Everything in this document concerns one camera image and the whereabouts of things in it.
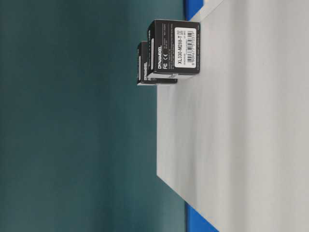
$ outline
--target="product label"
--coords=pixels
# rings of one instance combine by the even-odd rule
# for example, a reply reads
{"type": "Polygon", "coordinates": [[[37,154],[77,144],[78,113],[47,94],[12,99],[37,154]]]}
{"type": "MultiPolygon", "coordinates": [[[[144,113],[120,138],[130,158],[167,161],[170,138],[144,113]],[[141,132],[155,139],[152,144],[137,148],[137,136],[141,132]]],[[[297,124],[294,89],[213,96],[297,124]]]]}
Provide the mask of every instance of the product label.
{"type": "Polygon", "coordinates": [[[139,56],[139,80],[140,80],[140,64],[141,64],[141,57],[139,56]]]}
{"type": "Polygon", "coordinates": [[[151,39],[151,69],[154,69],[154,49],[155,49],[155,40],[154,38],[151,39]]]}
{"type": "Polygon", "coordinates": [[[196,67],[196,36],[195,28],[175,28],[175,67],[196,67]]]}

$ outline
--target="dynamixel logo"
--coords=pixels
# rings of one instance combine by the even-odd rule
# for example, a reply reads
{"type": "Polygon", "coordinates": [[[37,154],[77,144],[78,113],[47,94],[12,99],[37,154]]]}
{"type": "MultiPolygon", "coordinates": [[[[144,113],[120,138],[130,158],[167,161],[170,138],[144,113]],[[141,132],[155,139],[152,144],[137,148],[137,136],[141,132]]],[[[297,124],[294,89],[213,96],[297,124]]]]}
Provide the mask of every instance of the dynamixel logo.
{"type": "Polygon", "coordinates": [[[162,69],[162,45],[158,47],[158,69],[162,69]]]}
{"type": "Polygon", "coordinates": [[[144,80],[147,80],[147,62],[144,63],[144,80]]]}

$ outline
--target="dynamixel box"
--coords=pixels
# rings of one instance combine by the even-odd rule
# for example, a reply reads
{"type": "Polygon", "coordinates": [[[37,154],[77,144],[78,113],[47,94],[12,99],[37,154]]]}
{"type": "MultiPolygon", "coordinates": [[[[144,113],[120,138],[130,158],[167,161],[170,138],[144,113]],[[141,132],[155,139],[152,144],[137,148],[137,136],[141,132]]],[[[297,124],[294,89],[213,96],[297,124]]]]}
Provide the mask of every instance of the dynamixel box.
{"type": "Polygon", "coordinates": [[[157,19],[147,38],[149,78],[188,78],[199,73],[200,23],[157,19]]]}
{"type": "Polygon", "coordinates": [[[177,79],[161,79],[161,78],[148,78],[148,44],[146,41],[140,42],[137,48],[137,85],[170,85],[177,83],[177,79]]]}

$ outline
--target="barcode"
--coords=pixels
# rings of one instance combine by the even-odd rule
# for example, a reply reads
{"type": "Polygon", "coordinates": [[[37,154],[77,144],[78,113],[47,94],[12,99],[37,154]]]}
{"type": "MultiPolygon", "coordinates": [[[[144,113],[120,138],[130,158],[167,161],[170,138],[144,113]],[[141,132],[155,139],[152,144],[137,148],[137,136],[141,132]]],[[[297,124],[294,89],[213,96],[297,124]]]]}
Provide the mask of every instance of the barcode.
{"type": "Polygon", "coordinates": [[[190,30],[187,31],[187,40],[186,40],[186,61],[189,63],[195,62],[195,33],[190,30]]]}

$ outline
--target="blue surface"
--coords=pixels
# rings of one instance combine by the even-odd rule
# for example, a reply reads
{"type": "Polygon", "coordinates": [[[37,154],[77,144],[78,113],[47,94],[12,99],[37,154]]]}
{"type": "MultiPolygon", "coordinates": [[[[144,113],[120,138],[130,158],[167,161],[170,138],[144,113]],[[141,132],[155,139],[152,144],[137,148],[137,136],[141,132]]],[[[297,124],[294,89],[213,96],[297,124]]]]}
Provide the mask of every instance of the blue surface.
{"type": "Polygon", "coordinates": [[[204,5],[204,0],[185,0],[185,18],[190,20],[204,5]]]}
{"type": "Polygon", "coordinates": [[[186,204],[187,208],[187,232],[218,232],[205,220],[194,208],[186,204]]]}

